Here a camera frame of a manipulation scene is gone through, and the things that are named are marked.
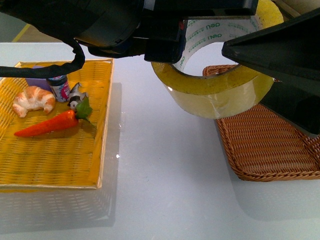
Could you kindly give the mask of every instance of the white table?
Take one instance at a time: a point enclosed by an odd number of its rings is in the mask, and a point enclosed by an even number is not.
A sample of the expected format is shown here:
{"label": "white table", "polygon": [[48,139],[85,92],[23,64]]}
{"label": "white table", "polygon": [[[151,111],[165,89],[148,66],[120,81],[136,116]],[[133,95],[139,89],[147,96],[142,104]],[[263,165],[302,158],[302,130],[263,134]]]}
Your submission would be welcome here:
{"label": "white table", "polygon": [[[62,43],[1,43],[0,53],[4,66],[73,59]],[[320,182],[239,180],[215,122],[177,106],[142,56],[115,60],[103,177],[94,191],[1,193],[0,239],[320,237]]]}

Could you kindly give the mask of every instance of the packing tape roll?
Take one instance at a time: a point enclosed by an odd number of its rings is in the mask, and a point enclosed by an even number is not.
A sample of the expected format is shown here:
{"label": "packing tape roll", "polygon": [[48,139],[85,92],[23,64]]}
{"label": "packing tape roll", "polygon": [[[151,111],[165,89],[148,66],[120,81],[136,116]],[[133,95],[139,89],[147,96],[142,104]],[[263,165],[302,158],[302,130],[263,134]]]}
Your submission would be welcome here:
{"label": "packing tape roll", "polygon": [[186,112],[210,119],[233,116],[256,105],[270,90],[273,78],[242,65],[213,76],[192,76],[183,73],[186,63],[208,44],[226,42],[282,22],[283,16],[271,0],[259,0],[256,15],[249,19],[189,20],[181,60],[151,65]]}

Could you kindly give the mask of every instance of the woven tray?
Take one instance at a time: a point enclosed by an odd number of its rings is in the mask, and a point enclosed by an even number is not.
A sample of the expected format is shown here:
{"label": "woven tray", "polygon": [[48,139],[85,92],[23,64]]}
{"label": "woven tray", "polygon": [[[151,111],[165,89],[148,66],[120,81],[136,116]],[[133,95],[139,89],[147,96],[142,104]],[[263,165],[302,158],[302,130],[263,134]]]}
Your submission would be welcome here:
{"label": "woven tray", "polygon": [[[17,67],[61,65],[64,62],[20,62]],[[101,187],[113,61],[87,60],[82,69],[68,74],[72,88],[89,95],[93,108],[89,120],[77,127],[32,138],[14,132],[50,119],[70,109],[57,102],[51,113],[29,111],[19,118],[12,110],[15,95],[28,86],[24,78],[0,81],[0,191],[48,189],[97,189]]]}
{"label": "woven tray", "polygon": [[[208,66],[203,75],[233,65]],[[245,181],[320,179],[320,138],[309,138],[258,104],[241,114],[216,120],[228,162]]]}

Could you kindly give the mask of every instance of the green leaf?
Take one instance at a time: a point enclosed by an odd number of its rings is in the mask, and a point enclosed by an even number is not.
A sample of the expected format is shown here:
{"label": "green leaf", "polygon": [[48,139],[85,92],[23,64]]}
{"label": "green leaf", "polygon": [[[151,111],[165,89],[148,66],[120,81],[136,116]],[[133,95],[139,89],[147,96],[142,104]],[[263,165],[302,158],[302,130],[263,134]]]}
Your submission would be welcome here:
{"label": "green leaf", "polygon": [[88,120],[88,116],[92,113],[92,108],[89,105],[89,98],[85,97],[82,102],[75,106],[76,109],[76,118]]}

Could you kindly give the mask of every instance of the can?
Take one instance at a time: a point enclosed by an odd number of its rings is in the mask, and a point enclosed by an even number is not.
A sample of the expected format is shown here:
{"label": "can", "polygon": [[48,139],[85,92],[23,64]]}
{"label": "can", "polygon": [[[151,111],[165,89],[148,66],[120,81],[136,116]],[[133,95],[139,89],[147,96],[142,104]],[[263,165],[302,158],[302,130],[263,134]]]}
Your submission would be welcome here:
{"label": "can", "polygon": [[46,81],[50,85],[52,93],[58,102],[68,101],[70,87],[67,75],[47,78]]}

